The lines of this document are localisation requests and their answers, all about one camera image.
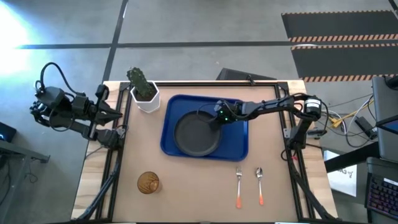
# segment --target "black floor mat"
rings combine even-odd
[[[398,39],[398,20],[387,10],[282,14],[292,42]]]
[[[305,82],[370,80],[398,74],[398,44],[292,47],[298,77]]]

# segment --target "concrete floor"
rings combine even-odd
[[[0,24],[6,31],[0,36],[0,47],[109,44],[121,4],[122,0],[0,1]],[[287,40],[282,12],[376,9],[391,7],[388,0],[130,0],[119,43],[280,41]],[[33,82],[39,79],[45,63],[57,62],[76,91],[85,91],[95,99],[94,91],[103,79],[108,54],[109,49],[0,51],[0,121],[18,130],[15,144],[51,155],[48,164],[32,163],[39,181],[30,184],[25,180],[6,223],[64,222],[70,218],[87,141],[72,131],[57,133],[35,123],[29,114],[29,106],[35,100]],[[142,68],[151,80],[214,80],[223,67],[278,79],[298,79],[289,47],[117,49],[109,79],[126,80],[130,66]],[[48,69],[45,83],[66,88],[53,68]],[[329,105],[372,92],[370,82],[308,83],[307,91]],[[333,111],[349,113],[364,101]],[[372,121],[366,110],[359,115]],[[362,141],[352,138],[353,144]],[[324,136],[321,143],[340,151],[353,150],[333,133]],[[334,196],[341,218],[366,221],[366,211],[358,204],[362,200],[339,193]]]

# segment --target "silver spoon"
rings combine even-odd
[[[264,202],[262,200],[262,193],[261,193],[261,177],[262,177],[262,169],[261,167],[258,167],[256,170],[256,177],[257,179],[259,179],[259,189],[260,189],[260,199],[259,199],[259,203],[260,205],[263,205]]]

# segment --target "fork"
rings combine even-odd
[[[236,168],[236,176],[238,177],[238,197],[236,197],[236,208],[242,207],[241,202],[241,178],[242,178],[242,167],[238,166]]]

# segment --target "orange handle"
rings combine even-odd
[[[260,194],[260,205],[264,205],[264,201],[262,200],[262,194]]]
[[[236,198],[236,208],[242,208],[241,196],[238,195]]]

